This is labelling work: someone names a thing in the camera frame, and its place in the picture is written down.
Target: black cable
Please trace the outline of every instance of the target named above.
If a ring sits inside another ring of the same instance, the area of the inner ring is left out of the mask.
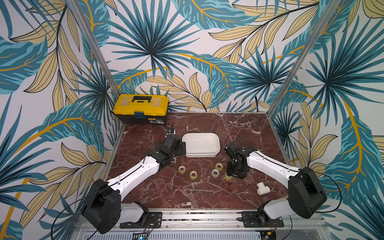
[[[231,134],[229,134],[228,137],[225,139],[225,143],[224,143],[224,145],[225,145],[225,146],[227,145],[227,140],[228,140],[228,138],[229,138],[231,135],[236,135],[236,136],[238,136],[238,137],[240,138],[240,148],[243,148],[243,145],[242,145],[242,143],[241,143],[241,137],[240,137],[239,135],[237,135],[236,133],[231,133]]]
[[[257,154],[258,154],[260,157],[262,157],[263,159],[268,160],[268,161],[270,161],[270,162],[272,162],[272,163],[274,163],[274,164],[277,164],[277,163],[275,163],[275,162],[269,160],[268,158],[265,158],[264,156],[260,155],[258,152],[255,152],[255,153],[257,153]],[[292,172],[309,173],[309,172],[303,172],[303,171],[292,170],[292,169],[287,168],[287,167],[285,167],[285,166],[283,166],[283,165],[280,165],[280,164],[277,164],[277,165],[279,165],[279,166],[281,166],[281,167],[283,167],[283,168],[285,168],[285,169],[288,169],[289,171],[292,171]],[[331,180],[335,183],[335,185],[337,186],[337,188],[338,188],[338,190],[339,190],[339,193],[340,193],[340,201],[339,201],[339,205],[337,205],[337,207],[336,207],[335,209],[333,209],[333,210],[331,210],[331,211],[317,212],[317,213],[324,214],[324,213],[328,213],[328,212],[334,212],[334,211],[336,211],[336,210],[340,207],[340,205],[341,205],[341,201],[342,201],[342,199],[343,199],[343,196],[342,196],[342,194],[341,194],[341,190],[340,190],[339,185],[336,183],[335,180],[333,180],[332,177],[328,176],[327,174],[324,174],[324,173],[322,173],[322,172],[314,172],[314,173],[318,173],[318,174],[324,175],[324,176],[328,177],[329,179],[331,179]]]
[[[57,217],[55,218],[55,220],[54,220],[53,223],[52,223],[52,226],[51,226],[51,239],[54,240],[54,239],[53,239],[53,226],[55,225],[56,220],[59,218],[59,216],[60,216],[60,215],[61,215],[67,208],[69,208],[70,206],[72,206],[72,205],[75,204],[76,202],[78,202],[78,201],[80,201],[80,200],[83,200],[84,198],[87,198],[87,197],[89,197],[89,196],[91,196],[91,195],[93,195],[93,194],[96,194],[96,193],[98,193],[98,192],[101,192],[101,191],[106,190],[108,187],[103,188],[103,189],[101,189],[101,190],[98,190],[97,192],[94,192],[94,193],[92,193],[92,194],[89,194],[89,195],[87,195],[87,196],[85,196],[85,197],[82,197],[82,198],[80,198],[80,199],[74,201],[74,202],[71,203],[70,205],[68,205],[66,208],[64,208],[64,209],[59,213],[59,215],[57,215]]]
[[[91,237],[93,237],[93,235],[95,235],[96,232],[97,232],[97,229],[96,229],[96,231],[95,231],[89,238],[87,238],[87,240],[90,240]]]
[[[148,239],[148,236],[150,235],[150,233],[155,229],[156,225],[158,224],[159,220],[155,220],[156,224],[153,224],[153,228],[152,230],[149,232],[149,234],[147,235],[146,239]]]
[[[283,238],[282,240],[286,239],[286,238],[289,236],[289,234],[291,233],[292,228],[293,228],[292,218],[291,218],[291,216],[289,216],[289,215],[288,215],[288,217],[291,219],[291,230],[289,230],[289,233],[287,234],[287,236],[285,236],[285,238]]]

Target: tropical leaf wallpaper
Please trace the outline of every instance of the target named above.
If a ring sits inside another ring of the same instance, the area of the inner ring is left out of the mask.
[[[159,89],[170,111],[267,111],[328,2],[114,0],[94,33],[121,93]]]
[[[102,46],[107,5],[81,2]],[[64,0],[5,1],[0,11],[0,239],[50,239],[58,213],[104,177],[121,124]],[[82,204],[59,217],[56,240],[69,239]]]
[[[322,210],[342,198],[324,214],[337,240],[384,239],[383,17],[383,1],[341,1],[272,116],[291,163],[340,187],[318,174]]]

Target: white rectangular tray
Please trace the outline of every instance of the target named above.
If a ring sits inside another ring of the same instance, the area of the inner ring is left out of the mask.
[[[216,157],[220,152],[218,136],[212,132],[187,133],[183,136],[186,157]]]

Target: marble surface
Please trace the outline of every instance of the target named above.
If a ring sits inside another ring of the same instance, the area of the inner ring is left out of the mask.
[[[268,200],[288,194],[282,184],[255,169],[249,170],[244,180],[234,178],[228,181],[223,177],[229,160],[223,148],[225,139],[231,133],[241,137],[243,147],[252,146],[284,162],[265,114],[169,113],[168,125],[173,122],[179,136],[189,132],[216,133],[220,139],[219,154],[215,158],[177,157],[174,166],[165,167],[147,178],[127,195],[123,203],[139,201],[148,208],[254,209]],[[142,160],[149,150],[159,144],[166,128],[159,125],[127,125],[109,178],[127,171]],[[240,145],[239,138],[234,135],[228,138],[227,143],[233,139]],[[217,162],[223,163],[224,169],[219,177],[214,178],[211,171]],[[177,171],[180,165],[187,167],[185,174]],[[191,170],[198,172],[196,180],[189,178]],[[259,182],[269,186],[271,192],[259,196],[256,191],[256,183]]]

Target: white pvc tee fitting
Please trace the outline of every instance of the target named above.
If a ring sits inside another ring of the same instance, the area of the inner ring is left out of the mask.
[[[263,182],[259,182],[257,185],[257,193],[259,195],[263,195],[263,194],[267,194],[269,192],[271,192],[271,190],[269,189],[268,186],[264,185]]]

